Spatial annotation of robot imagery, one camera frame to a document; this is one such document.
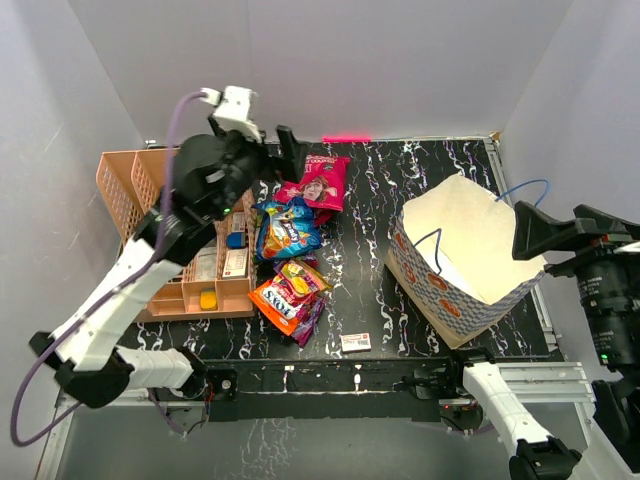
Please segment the pink popcorn snack bag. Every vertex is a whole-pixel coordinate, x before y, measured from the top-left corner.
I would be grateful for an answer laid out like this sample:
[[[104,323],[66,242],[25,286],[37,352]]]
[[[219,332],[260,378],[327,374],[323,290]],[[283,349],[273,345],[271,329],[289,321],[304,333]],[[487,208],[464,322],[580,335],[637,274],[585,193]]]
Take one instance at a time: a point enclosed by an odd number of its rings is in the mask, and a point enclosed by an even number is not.
[[[273,200],[287,203],[294,197],[303,198],[314,212],[314,224],[323,225],[343,211],[349,163],[347,157],[309,155],[302,180],[284,182]]]

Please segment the colourful skittles bag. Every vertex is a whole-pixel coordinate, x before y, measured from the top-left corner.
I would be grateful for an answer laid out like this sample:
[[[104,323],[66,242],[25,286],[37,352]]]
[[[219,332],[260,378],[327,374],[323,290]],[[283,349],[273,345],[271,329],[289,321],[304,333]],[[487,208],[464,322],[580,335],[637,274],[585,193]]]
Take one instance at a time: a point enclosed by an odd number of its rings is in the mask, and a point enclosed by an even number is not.
[[[322,246],[314,212],[304,199],[294,197],[287,203],[264,201],[253,208],[262,215],[256,240],[260,261],[288,260]]]

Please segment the checkered paper bag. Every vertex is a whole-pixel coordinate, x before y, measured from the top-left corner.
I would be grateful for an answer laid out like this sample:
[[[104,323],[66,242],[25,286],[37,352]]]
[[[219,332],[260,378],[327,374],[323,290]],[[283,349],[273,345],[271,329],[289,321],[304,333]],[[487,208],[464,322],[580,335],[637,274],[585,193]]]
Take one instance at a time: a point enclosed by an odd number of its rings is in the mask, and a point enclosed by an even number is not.
[[[515,226],[511,206],[461,175],[397,215],[385,264],[449,348],[495,325],[543,278],[543,256],[513,259]]]

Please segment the orange fruits candy bag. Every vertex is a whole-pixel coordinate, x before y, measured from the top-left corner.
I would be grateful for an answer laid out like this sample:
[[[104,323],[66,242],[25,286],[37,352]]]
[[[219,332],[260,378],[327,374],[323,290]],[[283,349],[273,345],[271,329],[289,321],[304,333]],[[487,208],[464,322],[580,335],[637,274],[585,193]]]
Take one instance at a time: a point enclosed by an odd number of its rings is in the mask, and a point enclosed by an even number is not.
[[[300,293],[288,280],[276,275],[249,293],[250,300],[283,334],[292,336],[295,330],[312,316],[312,309],[323,299],[321,293],[309,289]]]

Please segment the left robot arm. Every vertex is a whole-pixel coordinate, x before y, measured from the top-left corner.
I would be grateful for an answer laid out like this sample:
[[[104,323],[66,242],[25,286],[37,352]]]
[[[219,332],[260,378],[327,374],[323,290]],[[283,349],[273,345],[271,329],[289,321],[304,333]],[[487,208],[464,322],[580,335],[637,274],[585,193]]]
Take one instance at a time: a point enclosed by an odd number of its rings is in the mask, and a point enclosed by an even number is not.
[[[186,399],[204,392],[207,368],[187,349],[142,352],[118,342],[159,290],[216,238],[216,223],[254,182],[301,180],[308,143],[286,126],[276,132],[278,156],[236,130],[195,135],[170,152],[159,199],[87,305],[29,342],[67,395],[101,408],[130,389],[174,389]]]

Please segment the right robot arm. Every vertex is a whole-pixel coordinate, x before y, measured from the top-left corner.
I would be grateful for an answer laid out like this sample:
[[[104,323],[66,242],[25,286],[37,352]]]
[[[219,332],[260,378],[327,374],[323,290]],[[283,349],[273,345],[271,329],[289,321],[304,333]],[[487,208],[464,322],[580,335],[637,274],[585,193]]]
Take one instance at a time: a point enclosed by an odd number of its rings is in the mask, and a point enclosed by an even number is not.
[[[447,388],[482,408],[506,448],[513,479],[636,479],[639,227],[587,205],[575,207],[572,220],[559,221],[519,201],[515,217],[514,259],[571,253],[544,270],[576,280],[598,361],[620,377],[589,382],[577,364],[498,364],[483,350],[462,350],[449,362]],[[562,400],[593,406],[584,452],[568,448],[525,406]]]

